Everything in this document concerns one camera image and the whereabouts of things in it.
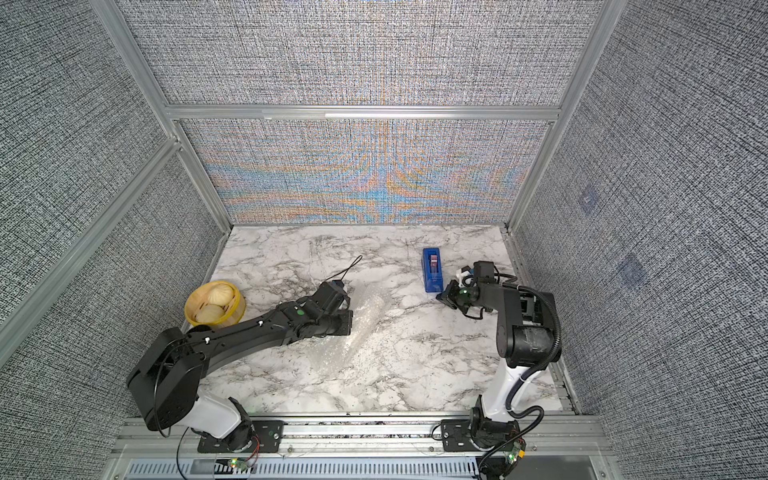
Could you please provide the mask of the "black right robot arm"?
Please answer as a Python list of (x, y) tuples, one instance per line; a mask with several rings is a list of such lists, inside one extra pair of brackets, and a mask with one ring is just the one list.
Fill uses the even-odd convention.
[(538, 405), (520, 410), (517, 397), (562, 354), (554, 295), (518, 284), (491, 261), (477, 261), (460, 269), (437, 300), (470, 320), (496, 315), (500, 363), (455, 440), (458, 449), (489, 451), (516, 435), (520, 420), (544, 412)]

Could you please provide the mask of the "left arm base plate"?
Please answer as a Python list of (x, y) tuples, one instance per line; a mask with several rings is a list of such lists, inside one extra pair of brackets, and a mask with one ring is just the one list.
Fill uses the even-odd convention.
[(277, 453), (283, 438), (285, 423), (280, 420), (255, 420), (247, 426), (239, 426), (223, 439), (203, 435), (197, 452), (214, 453)]

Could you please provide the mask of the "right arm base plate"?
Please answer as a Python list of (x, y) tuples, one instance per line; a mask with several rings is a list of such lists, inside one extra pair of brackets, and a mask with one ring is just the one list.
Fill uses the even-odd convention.
[(439, 433), (442, 448), (448, 453), (480, 452), (470, 435), (471, 421), (464, 419), (443, 419)]

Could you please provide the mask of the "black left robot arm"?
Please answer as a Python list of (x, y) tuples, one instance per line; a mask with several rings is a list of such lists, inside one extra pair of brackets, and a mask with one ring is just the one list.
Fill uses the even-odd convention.
[(266, 349), (315, 337), (348, 336), (352, 323), (344, 282), (327, 280), (314, 294), (281, 303), (244, 323), (219, 330), (162, 331), (128, 374), (126, 387), (149, 430), (182, 426), (228, 451), (242, 451), (256, 437), (250, 416), (232, 397), (202, 393), (201, 381)]

